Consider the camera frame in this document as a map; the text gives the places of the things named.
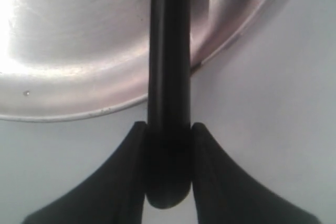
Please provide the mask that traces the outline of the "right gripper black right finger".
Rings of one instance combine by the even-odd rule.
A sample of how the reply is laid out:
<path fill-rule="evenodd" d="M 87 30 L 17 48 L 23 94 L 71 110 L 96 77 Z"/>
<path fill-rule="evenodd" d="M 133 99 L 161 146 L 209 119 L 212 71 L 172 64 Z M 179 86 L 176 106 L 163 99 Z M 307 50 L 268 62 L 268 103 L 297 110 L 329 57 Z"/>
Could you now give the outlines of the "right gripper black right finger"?
<path fill-rule="evenodd" d="M 199 223 L 320 223 L 260 184 L 195 123 L 193 192 Z"/>

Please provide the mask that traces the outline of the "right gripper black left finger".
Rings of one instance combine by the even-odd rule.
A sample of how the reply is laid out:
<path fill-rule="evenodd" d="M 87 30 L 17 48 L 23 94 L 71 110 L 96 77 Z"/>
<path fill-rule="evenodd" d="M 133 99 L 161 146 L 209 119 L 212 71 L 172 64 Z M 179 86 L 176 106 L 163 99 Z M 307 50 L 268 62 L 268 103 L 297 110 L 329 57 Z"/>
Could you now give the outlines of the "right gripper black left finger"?
<path fill-rule="evenodd" d="M 144 205 L 143 140 L 135 122 L 116 151 L 90 177 L 24 223 L 141 223 Z"/>

